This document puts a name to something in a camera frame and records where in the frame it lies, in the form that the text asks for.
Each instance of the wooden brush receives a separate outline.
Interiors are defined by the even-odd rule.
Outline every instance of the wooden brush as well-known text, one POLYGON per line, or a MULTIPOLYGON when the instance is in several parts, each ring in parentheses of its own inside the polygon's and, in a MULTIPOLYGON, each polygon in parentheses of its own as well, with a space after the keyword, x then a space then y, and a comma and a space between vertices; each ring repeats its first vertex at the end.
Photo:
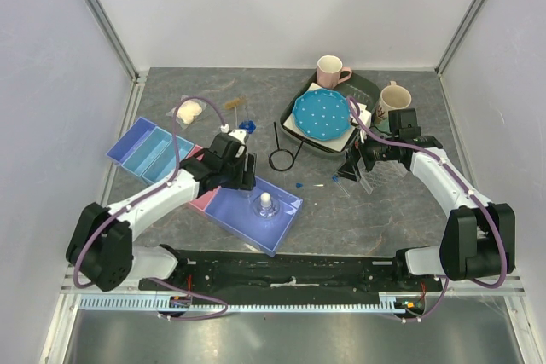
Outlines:
POLYGON ((247 98, 244 95, 230 100, 224 104, 224 108, 226 110, 235 110, 235 127, 237 127, 239 124, 239 122, 237 121, 237 108, 242 105, 244 105, 245 107, 247 106, 247 98))

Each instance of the plate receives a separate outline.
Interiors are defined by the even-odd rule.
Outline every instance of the plate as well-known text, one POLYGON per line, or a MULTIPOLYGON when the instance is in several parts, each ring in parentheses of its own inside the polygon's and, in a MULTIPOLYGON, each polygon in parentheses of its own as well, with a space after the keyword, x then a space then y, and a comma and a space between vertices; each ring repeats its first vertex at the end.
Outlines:
POLYGON ((292 114, 296 126, 306 135, 327 141, 349 130, 349 105, 337 91, 309 90, 298 97, 292 114))

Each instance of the wall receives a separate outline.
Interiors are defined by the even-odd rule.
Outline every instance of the wall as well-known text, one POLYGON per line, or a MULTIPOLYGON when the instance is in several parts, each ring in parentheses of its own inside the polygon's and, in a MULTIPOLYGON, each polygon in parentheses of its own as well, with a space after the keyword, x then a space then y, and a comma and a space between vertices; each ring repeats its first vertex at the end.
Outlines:
POLYGON ((84 0, 0 0, 0 361, 38 362, 131 87, 84 0))
POLYGON ((444 75, 478 187, 517 218, 516 264, 546 335, 546 3, 488 0, 444 75))
POLYGON ((434 67, 471 0, 101 0, 151 66, 434 67))

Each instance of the white mug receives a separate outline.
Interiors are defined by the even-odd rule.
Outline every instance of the white mug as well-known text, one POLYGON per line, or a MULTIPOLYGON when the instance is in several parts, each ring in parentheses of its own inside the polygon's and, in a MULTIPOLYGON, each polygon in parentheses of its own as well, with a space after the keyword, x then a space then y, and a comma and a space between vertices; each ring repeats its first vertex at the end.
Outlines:
POLYGON ((352 70, 349 67, 343 67, 339 57, 335 55, 324 55, 317 62, 317 84, 324 89, 333 89, 339 83, 343 83, 351 78, 352 70))
POLYGON ((379 99, 379 106, 375 111, 374 124, 378 130, 389 131, 389 111, 401 110, 409 107, 411 104, 410 92, 391 81, 382 91, 379 99))

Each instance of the black ring stand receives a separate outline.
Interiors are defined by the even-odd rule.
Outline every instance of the black ring stand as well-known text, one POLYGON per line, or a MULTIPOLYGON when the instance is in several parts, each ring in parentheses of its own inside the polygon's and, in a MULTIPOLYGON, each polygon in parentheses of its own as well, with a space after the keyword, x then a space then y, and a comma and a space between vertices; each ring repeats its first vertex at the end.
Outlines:
POLYGON ((303 147, 305 141, 302 141, 301 144, 299 144, 298 151, 296 151, 296 154, 294 155, 293 153, 291 153, 287 149, 279 147, 279 135, 276 132, 276 123, 275 122, 273 123, 273 128, 275 129, 276 150, 273 151, 272 153, 270 153, 270 156, 268 157, 268 161, 269 161, 270 167, 272 169, 274 169, 274 170, 276 170, 278 172, 284 172, 286 170, 292 169, 294 163, 296 162, 296 158, 298 158, 299 150, 303 147), (292 163, 287 168, 284 168, 284 169, 280 169, 280 168, 275 167, 275 164, 273 164, 273 155, 275 155, 276 153, 287 153, 288 155, 290 155, 290 158, 292 158, 292 163))

